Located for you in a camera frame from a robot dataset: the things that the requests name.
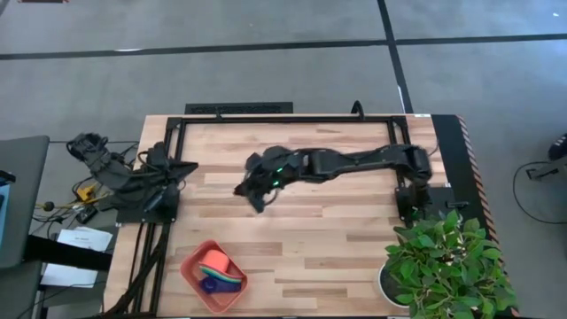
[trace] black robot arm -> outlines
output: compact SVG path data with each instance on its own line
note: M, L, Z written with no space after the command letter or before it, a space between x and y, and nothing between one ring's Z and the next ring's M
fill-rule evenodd
M371 151L341 153L331 149L288 150L282 146L267 148L263 155L252 154L246 161L245 179L235 188L235 195L248 198L261 213L264 195L294 182L324 183L344 173L395 169L411 185L410 204L420 209L430 202L428 181L432 171L427 152L419 146L387 145Z

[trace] wooden table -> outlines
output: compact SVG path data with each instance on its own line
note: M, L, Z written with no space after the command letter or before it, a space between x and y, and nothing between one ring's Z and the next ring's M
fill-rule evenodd
M458 147L451 145L452 137L449 142L440 138L439 130L460 120L414 115L407 120L412 144L433 152L439 140L439 150L431 155L431 185L447 183L442 154L450 157ZM146 117L139 151L163 140L166 121L166 115ZM456 133L466 146L468 137L462 133L466 128L459 128ZM319 185L295 183L280 192L265 213L256 214L245 198L233 196L232 191L242 181L248 156L275 144L358 152L389 144L389 139L382 123L190 124L182 159L198 162L199 168L186 180L172 226L158 315L212 315L179 272L183 259L207 239L221 243L249 278L247 291L226 315L406 314L377 289L384 248L396 243L392 227L402 225L393 197L395 173L380 170L341 175ZM474 178L478 171L474 158L466 152L460 156ZM465 213L489 217L480 197L482 184L479 180L469 184L480 192L473 198L465 193L474 206L468 208L472 213ZM454 192L460 199L463 190L458 188ZM488 217L481 224L491 226L493 238ZM137 230L135 224L120 229L105 290L107 307L128 287ZM152 275L146 283L143 310L149 306Z

